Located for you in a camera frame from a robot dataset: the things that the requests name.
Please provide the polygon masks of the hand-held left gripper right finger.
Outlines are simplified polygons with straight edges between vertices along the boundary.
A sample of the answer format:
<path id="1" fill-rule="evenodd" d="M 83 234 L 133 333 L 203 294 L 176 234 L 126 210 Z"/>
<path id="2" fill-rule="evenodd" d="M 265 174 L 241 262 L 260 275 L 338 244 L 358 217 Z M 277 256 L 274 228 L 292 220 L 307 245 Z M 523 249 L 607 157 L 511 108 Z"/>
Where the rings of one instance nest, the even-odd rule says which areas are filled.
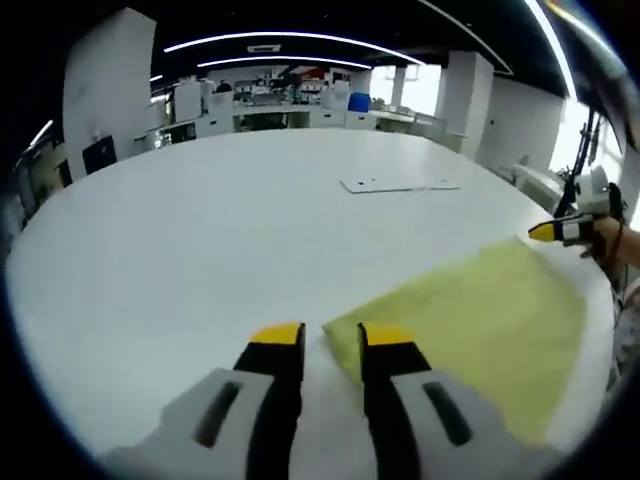
<path id="1" fill-rule="evenodd" d="M 542 479 L 556 453 L 528 446 L 472 386 L 431 368 L 394 326 L 359 324 L 364 413 L 380 479 Z"/>

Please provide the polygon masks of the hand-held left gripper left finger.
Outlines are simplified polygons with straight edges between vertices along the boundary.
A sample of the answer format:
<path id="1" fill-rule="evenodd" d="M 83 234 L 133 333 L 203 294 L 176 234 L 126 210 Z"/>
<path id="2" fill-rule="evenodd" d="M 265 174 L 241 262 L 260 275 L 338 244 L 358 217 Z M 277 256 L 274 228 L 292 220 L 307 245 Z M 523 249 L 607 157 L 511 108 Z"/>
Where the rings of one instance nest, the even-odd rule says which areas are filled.
<path id="1" fill-rule="evenodd" d="M 115 479 L 286 479 L 302 410 L 306 328 L 255 333 L 234 366 L 168 403 L 139 443 L 100 458 Z"/>

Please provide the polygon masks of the person's right hand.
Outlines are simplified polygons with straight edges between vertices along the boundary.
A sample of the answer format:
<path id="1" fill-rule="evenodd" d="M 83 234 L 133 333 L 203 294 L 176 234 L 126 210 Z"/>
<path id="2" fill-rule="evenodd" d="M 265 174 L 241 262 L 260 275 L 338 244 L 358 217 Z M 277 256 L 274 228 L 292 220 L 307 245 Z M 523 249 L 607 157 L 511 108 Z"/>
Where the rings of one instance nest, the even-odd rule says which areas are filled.
<path id="1" fill-rule="evenodd" d="M 582 259 L 593 258 L 603 266 L 616 257 L 617 245 L 624 233 L 624 224 L 612 217 L 602 217 L 594 222 L 596 242 L 586 246 Z"/>

